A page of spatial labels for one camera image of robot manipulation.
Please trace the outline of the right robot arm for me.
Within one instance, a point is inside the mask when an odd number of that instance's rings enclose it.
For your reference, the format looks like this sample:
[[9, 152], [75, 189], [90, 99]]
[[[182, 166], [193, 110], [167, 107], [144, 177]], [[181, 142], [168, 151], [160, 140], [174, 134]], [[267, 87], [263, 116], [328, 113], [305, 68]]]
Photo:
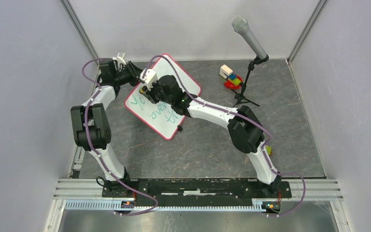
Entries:
[[247, 154], [257, 173], [260, 192], [272, 197], [279, 191], [281, 176], [272, 164], [265, 145], [264, 128], [248, 106], [229, 108], [184, 91], [173, 75], [140, 77], [139, 92], [151, 103], [167, 103], [181, 116], [203, 119], [228, 130], [232, 144]]

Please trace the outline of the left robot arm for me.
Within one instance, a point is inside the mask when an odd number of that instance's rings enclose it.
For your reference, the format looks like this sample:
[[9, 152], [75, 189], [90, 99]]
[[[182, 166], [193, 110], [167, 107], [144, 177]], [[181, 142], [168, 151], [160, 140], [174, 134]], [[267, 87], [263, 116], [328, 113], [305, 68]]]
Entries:
[[93, 95], [85, 103], [71, 108], [73, 137], [76, 145], [91, 154], [104, 172], [104, 177], [96, 178], [102, 187], [102, 196], [128, 197], [134, 189], [126, 168], [110, 144], [112, 131], [106, 109], [118, 96], [121, 86], [138, 84], [142, 70], [123, 58], [96, 61], [100, 74], [91, 80], [96, 87]]

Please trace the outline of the pink framed whiteboard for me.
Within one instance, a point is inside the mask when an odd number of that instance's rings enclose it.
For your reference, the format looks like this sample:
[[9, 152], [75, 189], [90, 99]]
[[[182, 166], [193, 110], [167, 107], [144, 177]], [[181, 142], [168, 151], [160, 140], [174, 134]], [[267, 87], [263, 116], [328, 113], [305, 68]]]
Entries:
[[[201, 93], [200, 85], [168, 54], [163, 54], [177, 70], [186, 89], [194, 95]], [[151, 103], [140, 93], [139, 83], [125, 100], [125, 107], [142, 122], [166, 140], [172, 139], [185, 116], [175, 113], [171, 106], [164, 102]]]

